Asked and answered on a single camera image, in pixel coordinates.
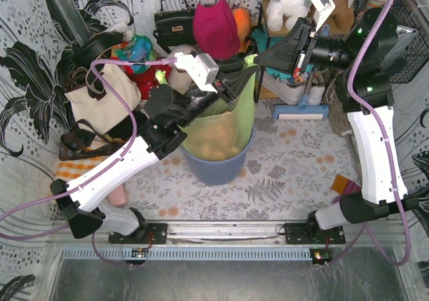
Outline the green trash bag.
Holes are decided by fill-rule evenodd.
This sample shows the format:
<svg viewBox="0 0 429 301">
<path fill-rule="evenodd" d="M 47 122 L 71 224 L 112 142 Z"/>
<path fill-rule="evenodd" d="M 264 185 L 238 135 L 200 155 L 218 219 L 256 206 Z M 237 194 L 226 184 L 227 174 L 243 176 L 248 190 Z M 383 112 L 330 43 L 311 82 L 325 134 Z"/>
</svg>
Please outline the green trash bag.
<svg viewBox="0 0 429 301">
<path fill-rule="evenodd" d="M 254 58 L 254 55 L 245 57 L 245 67 L 256 65 Z M 255 119 L 255 75 L 232 104 L 219 99 L 189 126 L 181 128 L 187 134 L 182 143 L 187 152 L 196 158 L 217 162 L 236 156 L 246 147 Z"/>
</svg>

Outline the blue floor mop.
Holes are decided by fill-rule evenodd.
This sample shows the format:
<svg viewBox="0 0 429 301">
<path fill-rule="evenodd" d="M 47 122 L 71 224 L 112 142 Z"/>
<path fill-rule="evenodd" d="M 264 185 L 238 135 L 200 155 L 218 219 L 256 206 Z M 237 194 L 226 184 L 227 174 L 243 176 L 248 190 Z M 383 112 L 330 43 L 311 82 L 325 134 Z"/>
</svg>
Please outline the blue floor mop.
<svg viewBox="0 0 429 301">
<path fill-rule="evenodd" d="M 302 76 L 303 73 L 306 73 L 305 89 L 304 95 L 301 100 L 296 105 L 276 105 L 273 116 L 276 119 L 283 120 L 299 120 L 299 119 L 309 119 L 309 120 L 323 120 L 328 117 L 329 108 L 326 105 L 309 105 L 308 104 L 308 95 L 310 88 L 313 86 L 313 80 L 315 78 L 315 66 L 307 66 L 304 72 L 301 72 L 298 76 L 291 75 L 292 78 L 298 78 Z"/>
</svg>

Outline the blue trash bin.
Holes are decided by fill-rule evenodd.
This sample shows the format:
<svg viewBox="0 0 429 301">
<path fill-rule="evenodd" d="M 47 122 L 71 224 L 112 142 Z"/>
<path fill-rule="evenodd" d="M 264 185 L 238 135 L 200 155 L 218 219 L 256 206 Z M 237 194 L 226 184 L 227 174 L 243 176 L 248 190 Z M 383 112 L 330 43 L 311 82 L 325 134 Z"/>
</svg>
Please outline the blue trash bin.
<svg viewBox="0 0 429 301">
<path fill-rule="evenodd" d="M 184 154 L 191 172 L 197 179 L 207 186 L 220 186 L 230 183 L 238 177 L 244 166 L 247 152 L 251 147 L 253 135 L 254 132 L 252 131 L 246 147 L 239 154 L 223 161 L 212 162 L 202 160 L 187 152 L 182 146 L 180 146 L 180 149 Z"/>
</svg>

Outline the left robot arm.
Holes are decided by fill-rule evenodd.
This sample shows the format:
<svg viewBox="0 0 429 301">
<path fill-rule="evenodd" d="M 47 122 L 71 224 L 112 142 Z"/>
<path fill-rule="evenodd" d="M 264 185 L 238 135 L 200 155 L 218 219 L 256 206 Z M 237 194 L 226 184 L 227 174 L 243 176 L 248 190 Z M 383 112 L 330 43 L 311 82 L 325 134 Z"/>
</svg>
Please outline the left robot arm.
<svg viewBox="0 0 429 301">
<path fill-rule="evenodd" d="M 139 243 L 147 237 L 148 223 L 136 208 L 119 208 L 106 197 L 134 174 L 163 160 L 187 137 L 183 128 L 218 100 L 233 103 L 257 72 L 243 64 L 236 72 L 223 72 L 212 65 L 212 88 L 193 86 L 184 94 L 161 82 L 144 105 L 148 117 L 133 125 L 129 140 L 86 174 L 69 182 L 58 179 L 50 185 L 62 216 L 75 239 L 97 231 L 111 232 L 121 243 Z"/>
</svg>

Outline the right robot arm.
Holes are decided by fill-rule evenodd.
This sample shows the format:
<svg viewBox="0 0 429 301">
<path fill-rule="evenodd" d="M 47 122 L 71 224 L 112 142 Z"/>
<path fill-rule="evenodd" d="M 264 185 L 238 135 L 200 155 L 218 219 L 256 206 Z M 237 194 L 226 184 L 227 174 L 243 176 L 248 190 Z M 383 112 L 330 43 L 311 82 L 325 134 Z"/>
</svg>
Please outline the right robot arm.
<svg viewBox="0 0 429 301">
<path fill-rule="evenodd" d="M 289 244 L 343 244 L 344 225 L 364 224 L 418 206 L 400 175 L 393 140 L 393 92 L 381 69 L 397 41 L 395 17 L 373 8 L 343 40 L 316 33 L 309 20 L 301 18 L 281 42 L 255 57 L 256 64 L 286 74 L 309 65 L 339 70 L 335 90 L 361 161 L 361 188 L 311 212 L 303 223 L 285 224 Z"/>
</svg>

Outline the magenta cloth bag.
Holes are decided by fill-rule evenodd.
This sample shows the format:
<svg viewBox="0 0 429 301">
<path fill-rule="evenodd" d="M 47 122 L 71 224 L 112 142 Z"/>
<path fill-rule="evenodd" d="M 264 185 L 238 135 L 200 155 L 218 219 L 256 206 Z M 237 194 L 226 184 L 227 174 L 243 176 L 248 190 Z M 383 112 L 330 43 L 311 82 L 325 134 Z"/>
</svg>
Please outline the magenta cloth bag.
<svg viewBox="0 0 429 301">
<path fill-rule="evenodd" d="M 197 5 L 193 34 L 200 49 L 216 60 L 228 60 L 239 51 L 237 24 L 226 0 L 208 7 Z"/>
</svg>

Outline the colourful printed bag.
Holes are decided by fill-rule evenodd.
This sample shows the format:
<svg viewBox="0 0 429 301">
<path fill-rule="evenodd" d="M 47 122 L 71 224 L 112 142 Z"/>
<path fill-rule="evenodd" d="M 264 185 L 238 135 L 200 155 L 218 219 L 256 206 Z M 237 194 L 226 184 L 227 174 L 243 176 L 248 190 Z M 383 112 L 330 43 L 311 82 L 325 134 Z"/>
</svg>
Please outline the colourful printed bag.
<svg viewBox="0 0 429 301">
<path fill-rule="evenodd" d="M 129 41 L 113 46 L 111 58 L 127 62 L 151 62 L 157 59 L 157 54 L 147 36 L 134 35 Z"/>
</svg>

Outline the cream canvas tote bag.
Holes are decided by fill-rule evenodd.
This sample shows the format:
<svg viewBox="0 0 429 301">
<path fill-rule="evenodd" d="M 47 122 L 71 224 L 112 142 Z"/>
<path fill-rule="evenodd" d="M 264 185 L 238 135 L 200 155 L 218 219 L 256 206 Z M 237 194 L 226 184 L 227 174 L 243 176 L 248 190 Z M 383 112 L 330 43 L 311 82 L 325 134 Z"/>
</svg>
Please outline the cream canvas tote bag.
<svg viewBox="0 0 429 301">
<path fill-rule="evenodd" d="M 141 93 L 136 83 L 130 80 L 118 65 L 104 65 L 102 76 L 131 110 L 137 107 L 141 100 Z M 66 93 L 66 97 L 71 103 L 74 119 L 87 120 L 100 134 L 108 132 L 129 116 L 125 107 L 107 88 L 105 95 L 100 99 L 90 97 L 85 86 L 71 90 Z"/>
</svg>

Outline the brown patterned bag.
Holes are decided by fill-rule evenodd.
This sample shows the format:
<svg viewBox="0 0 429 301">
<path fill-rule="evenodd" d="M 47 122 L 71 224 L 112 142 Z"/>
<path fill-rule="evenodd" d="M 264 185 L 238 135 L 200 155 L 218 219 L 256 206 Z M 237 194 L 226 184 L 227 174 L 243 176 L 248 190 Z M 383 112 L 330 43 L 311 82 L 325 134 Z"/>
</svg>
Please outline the brown patterned bag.
<svg viewBox="0 0 429 301">
<path fill-rule="evenodd" d="M 59 160 L 73 161 L 105 157 L 115 153 L 125 142 L 98 133 L 85 119 L 72 124 L 60 138 Z"/>
</svg>

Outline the cream fluffy plush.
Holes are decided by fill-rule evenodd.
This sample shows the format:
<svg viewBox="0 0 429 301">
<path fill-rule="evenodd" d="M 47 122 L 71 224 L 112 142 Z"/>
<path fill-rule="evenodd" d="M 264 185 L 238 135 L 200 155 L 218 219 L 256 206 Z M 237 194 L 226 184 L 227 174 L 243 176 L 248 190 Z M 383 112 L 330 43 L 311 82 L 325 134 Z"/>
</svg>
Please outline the cream fluffy plush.
<svg viewBox="0 0 429 301">
<path fill-rule="evenodd" d="M 190 54 L 198 52 L 198 50 L 191 45 L 182 44 L 176 46 L 168 54 L 168 58 L 173 58 L 175 53 L 181 52 L 183 54 Z M 171 71 L 167 77 L 168 84 L 181 94 L 184 94 L 191 86 L 193 80 L 185 70 L 178 70 L 173 64 L 170 65 Z"/>
</svg>

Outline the wooden shelf rack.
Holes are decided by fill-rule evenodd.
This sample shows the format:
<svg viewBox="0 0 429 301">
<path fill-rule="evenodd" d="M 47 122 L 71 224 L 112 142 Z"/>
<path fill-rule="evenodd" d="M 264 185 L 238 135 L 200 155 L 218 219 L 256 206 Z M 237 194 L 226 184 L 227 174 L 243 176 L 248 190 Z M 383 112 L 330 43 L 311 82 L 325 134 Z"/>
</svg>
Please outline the wooden shelf rack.
<svg viewBox="0 0 429 301">
<path fill-rule="evenodd" d="M 334 0 L 324 3 L 316 0 L 310 16 L 296 17 L 298 8 L 291 3 L 269 0 L 261 5 L 260 16 L 265 20 L 267 39 L 259 48 L 255 63 L 261 66 L 259 84 L 262 85 L 266 68 L 273 68 L 291 78 L 310 72 L 313 66 L 345 70 L 357 57 L 359 38 L 349 36 L 340 40 L 321 34 L 323 24 L 335 10 Z"/>
</svg>

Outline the teal folded cloth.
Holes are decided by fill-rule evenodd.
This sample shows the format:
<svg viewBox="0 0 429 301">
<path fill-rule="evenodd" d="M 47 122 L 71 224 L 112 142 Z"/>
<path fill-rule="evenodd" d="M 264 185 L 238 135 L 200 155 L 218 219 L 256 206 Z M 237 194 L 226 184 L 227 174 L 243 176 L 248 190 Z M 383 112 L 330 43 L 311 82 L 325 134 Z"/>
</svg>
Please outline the teal folded cloth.
<svg viewBox="0 0 429 301">
<path fill-rule="evenodd" d="M 267 46 L 267 33 L 265 31 L 263 31 L 262 29 L 256 29 L 253 33 L 252 33 L 252 37 L 254 38 L 254 40 L 257 43 L 257 48 L 260 52 L 263 52 Z M 269 46 L 274 46 L 277 43 L 281 42 L 284 38 L 283 37 L 272 37 L 271 38 L 271 42 L 269 44 Z M 283 72 L 280 72 L 278 70 L 274 70 L 272 68 L 266 68 L 265 71 L 272 77 L 274 77 L 276 80 L 281 81 L 281 82 L 286 82 L 287 79 L 291 78 L 292 76 L 289 74 L 285 74 Z"/>
</svg>

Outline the brown teddy bear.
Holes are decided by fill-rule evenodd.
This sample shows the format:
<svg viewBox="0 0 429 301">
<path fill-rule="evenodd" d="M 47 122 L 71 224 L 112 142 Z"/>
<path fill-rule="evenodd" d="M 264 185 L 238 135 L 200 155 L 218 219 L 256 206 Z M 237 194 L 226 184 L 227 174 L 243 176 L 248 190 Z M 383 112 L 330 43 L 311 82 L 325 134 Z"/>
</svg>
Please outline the brown teddy bear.
<svg viewBox="0 0 429 301">
<path fill-rule="evenodd" d="M 324 23 L 329 25 L 330 33 L 345 34 L 350 32 L 355 22 L 353 2 L 354 0 L 334 0 L 335 9 Z"/>
</svg>

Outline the white sneakers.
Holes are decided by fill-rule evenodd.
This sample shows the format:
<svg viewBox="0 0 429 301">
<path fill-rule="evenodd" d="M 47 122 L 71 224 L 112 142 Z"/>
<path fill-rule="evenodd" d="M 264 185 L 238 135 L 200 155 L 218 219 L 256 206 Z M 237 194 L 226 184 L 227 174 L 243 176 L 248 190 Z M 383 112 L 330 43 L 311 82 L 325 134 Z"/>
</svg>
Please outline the white sneakers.
<svg viewBox="0 0 429 301">
<path fill-rule="evenodd" d="M 275 96 L 281 99 L 288 105 L 296 105 L 304 95 L 305 84 L 299 86 L 290 86 L 285 82 L 280 82 L 274 77 L 265 74 L 263 77 L 262 86 L 272 92 Z M 313 85 L 310 88 L 308 95 L 309 105 L 319 105 L 322 100 L 322 96 L 325 92 L 325 86 Z"/>
</svg>

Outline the orange plush toy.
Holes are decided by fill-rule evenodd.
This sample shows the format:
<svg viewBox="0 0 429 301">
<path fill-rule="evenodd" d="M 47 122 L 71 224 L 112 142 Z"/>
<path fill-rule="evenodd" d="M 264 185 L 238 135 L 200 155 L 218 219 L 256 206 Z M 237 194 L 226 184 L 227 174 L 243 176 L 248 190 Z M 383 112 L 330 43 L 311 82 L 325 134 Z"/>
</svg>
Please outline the orange plush toy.
<svg viewBox="0 0 429 301">
<path fill-rule="evenodd" d="M 247 36 L 251 30 L 251 17 L 246 8 L 238 7 L 232 10 L 235 22 L 237 24 L 237 34 L 240 40 L 240 48 L 238 53 L 243 53 L 247 50 L 250 41 Z"/>
</svg>

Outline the white husky plush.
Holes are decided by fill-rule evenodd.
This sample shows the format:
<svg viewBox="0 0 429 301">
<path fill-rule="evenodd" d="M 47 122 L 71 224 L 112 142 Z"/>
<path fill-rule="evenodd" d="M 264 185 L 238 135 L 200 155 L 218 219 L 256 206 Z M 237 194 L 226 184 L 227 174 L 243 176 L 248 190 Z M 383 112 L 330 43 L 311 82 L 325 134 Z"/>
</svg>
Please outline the white husky plush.
<svg viewBox="0 0 429 301">
<path fill-rule="evenodd" d="M 290 31 L 299 17 L 308 15 L 309 8 L 310 0 L 270 0 L 266 24 L 272 32 L 283 27 Z"/>
</svg>

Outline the red cloth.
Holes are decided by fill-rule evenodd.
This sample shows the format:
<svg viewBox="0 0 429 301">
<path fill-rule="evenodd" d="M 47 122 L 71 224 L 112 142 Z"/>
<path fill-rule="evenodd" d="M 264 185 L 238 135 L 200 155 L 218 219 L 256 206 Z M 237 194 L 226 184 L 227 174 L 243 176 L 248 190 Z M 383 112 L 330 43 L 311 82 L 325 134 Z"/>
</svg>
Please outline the red cloth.
<svg viewBox="0 0 429 301">
<path fill-rule="evenodd" d="M 142 100 L 147 100 L 150 90 L 153 87 L 159 85 L 159 82 L 155 76 L 157 70 L 165 71 L 167 78 L 172 71 L 172 67 L 169 65 L 150 66 L 145 72 L 139 74 L 134 74 L 131 68 L 125 69 L 126 75 L 130 78 L 130 80 L 136 83 L 141 93 Z"/>
</svg>

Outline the black leather handbag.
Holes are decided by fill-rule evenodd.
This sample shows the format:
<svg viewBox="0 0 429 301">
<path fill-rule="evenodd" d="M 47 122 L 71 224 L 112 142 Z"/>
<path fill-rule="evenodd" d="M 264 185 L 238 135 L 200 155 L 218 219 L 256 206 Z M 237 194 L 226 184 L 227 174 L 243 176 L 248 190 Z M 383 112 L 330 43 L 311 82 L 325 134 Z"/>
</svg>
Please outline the black leather handbag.
<svg viewBox="0 0 429 301">
<path fill-rule="evenodd" d="M 165 11 L 161 0 L 160 10 L 154 14 L 155 30 L 153 36 L 158 46 L 167 53 L 170 47 L 187 44 L 197 45 L 193 31 L 195 10 L 184 2 L 184 8 L 177 11 Z"/>
</svg>

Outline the silver foil pouch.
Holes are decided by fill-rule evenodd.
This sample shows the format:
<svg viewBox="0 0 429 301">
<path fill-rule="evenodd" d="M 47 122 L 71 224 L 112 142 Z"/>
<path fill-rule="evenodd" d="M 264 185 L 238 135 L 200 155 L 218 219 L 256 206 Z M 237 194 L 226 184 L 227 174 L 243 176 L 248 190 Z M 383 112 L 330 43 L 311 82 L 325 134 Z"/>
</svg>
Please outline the silver foil pouch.
<svg viewBox="0 0 429 301">
<path fill-rule="evenodd" d="M 411 44 L 413 39 L 417 36 L 418 30 L 403 25 L 398 25 L 396 28 L 398 36 L 397 43 L 395 46 L 386 54 L 384 62 L 390 62 L 399 58 L 405 51 L 406 48 Z"/>
</svg>

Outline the black hat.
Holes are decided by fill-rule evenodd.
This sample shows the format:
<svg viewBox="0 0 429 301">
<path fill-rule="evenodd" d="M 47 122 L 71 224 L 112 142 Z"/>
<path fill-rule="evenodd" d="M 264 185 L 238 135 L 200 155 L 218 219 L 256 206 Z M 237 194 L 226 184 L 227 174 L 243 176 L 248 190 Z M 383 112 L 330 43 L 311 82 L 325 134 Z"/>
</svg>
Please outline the black hat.
<svg viewBox="0 0 429 301">
<path fill-rule="evenodd" d="M 89 68 L 91 62 L 109 48 L 124 41 L 121 32 L 103 32 L 74 49 L 73 60 L 77 67 Z"/>
</svg>

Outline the pink cylinder toy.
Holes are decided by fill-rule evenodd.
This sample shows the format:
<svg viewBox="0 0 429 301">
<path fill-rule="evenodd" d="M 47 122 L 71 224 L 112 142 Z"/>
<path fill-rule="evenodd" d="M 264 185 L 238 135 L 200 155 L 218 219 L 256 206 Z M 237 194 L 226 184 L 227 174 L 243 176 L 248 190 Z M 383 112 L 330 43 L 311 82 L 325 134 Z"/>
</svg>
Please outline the pink cylinder toy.
<svg viewBox="0 0 429 301">
<path fill-rule="evenodd" d="M 125 185 L 121 184 L 118 187 L 116 187 L 114 190 L 112 190 L 108 194 L 107 199 L 109 201 L 109 204 L 113 207 L 121 208 L 125 206 L 128 201 Z"/>
</svg>

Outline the purple orange toy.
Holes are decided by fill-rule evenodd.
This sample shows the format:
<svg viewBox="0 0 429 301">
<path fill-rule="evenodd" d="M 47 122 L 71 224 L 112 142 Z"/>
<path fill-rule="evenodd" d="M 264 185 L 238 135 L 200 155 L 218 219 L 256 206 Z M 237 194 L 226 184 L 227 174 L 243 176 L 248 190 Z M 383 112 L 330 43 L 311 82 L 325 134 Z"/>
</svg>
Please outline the purple orange toy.
<svg viewBox="0 0 429 301">
<path fill-rule="evenodd" d="M 352 180 L 337 174 L 331 186 L 331 190 L 336 193 L 336 196 L 332 200 L 332 203 L 334 204 L 338 202 L 342 196 L 360 192 L 361 187 Z"/>
</svg>

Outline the orange checkered cloth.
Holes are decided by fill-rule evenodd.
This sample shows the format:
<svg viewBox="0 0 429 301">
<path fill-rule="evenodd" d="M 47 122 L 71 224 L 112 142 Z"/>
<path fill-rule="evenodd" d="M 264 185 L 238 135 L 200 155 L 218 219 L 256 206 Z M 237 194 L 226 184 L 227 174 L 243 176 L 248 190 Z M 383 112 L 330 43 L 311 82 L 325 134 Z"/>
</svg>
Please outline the orange checkered cloth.
<svg viewBox="0 0 429 301">
<path fill-rule="evenodd" d="M 100 160 L 74 160 L 60 162 L 55 173 L 55 179 L 62 179 L 68 182 L 87 173 L 100 163 Z"/>
</svg>

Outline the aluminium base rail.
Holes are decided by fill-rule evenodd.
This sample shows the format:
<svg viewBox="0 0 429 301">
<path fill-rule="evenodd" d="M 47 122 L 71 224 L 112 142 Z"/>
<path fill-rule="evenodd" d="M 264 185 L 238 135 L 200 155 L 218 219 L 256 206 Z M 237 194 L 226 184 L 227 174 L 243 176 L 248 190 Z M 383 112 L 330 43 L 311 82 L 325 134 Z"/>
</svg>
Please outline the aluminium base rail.
<svg viewBox="0 0 429 301">
<path fill-rule="evenodd" d="M 269 245 L 340 245 L 351 243 L 359 234 L 361 225 L 343 225 L 342 229 L 317 229 L 306 221 L 147 221 L 147 232 L 152 233 L 154 245 L 224 245 L 225 247 Z M 368 224 L 381 245 L 402 245 L 406 242 L 404 226 L 399 220 L 377 220 Z M 316 242 L 313 237 L 323 236 Z M 75 239 L 68 230 L 53 234 L 49 242 L 66 245 L 89 244 L 91 235 Z"/>
</svg>

